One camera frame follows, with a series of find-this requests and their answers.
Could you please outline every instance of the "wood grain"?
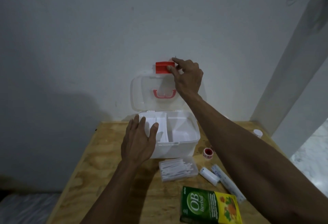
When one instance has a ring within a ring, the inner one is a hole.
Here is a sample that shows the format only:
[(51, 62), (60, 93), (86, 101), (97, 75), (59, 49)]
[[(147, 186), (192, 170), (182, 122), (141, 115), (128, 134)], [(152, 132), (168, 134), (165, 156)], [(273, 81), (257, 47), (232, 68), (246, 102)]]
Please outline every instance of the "wood grain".
[[(257, 123), (236, 123), (249, 131), (263, 131)], [(120, 146), (126, 126), (127, 122), (100, 123), (47, 224), (79, 223), (83, 219), (121, 160)], [(201, 137), (194, 152), (198, 168), (210, 168), (217, 164), (226, 172), (216, 154), (211, 160), (204, 159), (203, 149), (210, 147), (210, 143), (203, 130), (199, 129)], [(272, 139), (263, 133), (262, 140), (280, 151)], [(227, 193), (222, 184), (214, 187), (200, 175), (163, 183), (158, 168), (158, 162), (162, 160), (150, 159), (138, 170), (122, 223), (179, 223), (180, 192), (183, 185)], [(240, 212), (244, 224), (269, 223), (248, 201), (240, 204)]]

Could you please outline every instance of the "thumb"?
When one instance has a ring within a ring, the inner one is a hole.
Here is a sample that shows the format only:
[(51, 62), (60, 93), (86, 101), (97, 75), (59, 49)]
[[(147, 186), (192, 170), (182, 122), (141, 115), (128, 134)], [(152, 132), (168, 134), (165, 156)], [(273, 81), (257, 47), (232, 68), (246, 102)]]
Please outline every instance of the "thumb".
[(158, 123), (155, 123), (150, 128), (148, 141), (156, 143), (157, 131), (158, 131)]
[(179, 71), (175, 67), (167, 66), (167, 69), (173, 74), (175, 78), (180, 75)]

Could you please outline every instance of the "green and yellow box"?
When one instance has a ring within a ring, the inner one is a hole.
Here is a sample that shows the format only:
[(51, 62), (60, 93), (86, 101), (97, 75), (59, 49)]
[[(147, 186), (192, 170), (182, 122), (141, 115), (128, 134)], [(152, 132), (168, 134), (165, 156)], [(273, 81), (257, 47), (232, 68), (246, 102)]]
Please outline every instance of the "green and yellow box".
[(180, 221), (191, 224), (242, 224), (234, 195), (182, 187)]

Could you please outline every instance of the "person's right arm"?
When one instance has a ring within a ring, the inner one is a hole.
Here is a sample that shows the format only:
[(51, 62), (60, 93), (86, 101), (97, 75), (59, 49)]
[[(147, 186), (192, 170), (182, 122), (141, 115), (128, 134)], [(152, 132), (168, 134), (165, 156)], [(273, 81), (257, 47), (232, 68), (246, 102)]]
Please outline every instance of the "person's right arm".
[(197, 63), (172, 60), (178, 66), (168, 69), (178, 93), (247, 200), (271, 223), (328, 223), (328, 198), (281, 153), (198, 95), (203, 72)]

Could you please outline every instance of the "person's left hand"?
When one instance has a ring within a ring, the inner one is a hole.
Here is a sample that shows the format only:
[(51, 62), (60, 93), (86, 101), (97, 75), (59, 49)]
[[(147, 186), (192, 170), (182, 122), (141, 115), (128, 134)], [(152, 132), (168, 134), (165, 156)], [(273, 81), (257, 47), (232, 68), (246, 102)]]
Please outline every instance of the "person's left hand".
[(122, 160), (128, 159), (140, 166), (152, 156), (156, 145), (158, 123), (150, 128), (149, 138), (145, 133), (145, 123), (145, 117), (142, 117), (139, 123), (138, 114), (129, 121), (121, 145)]

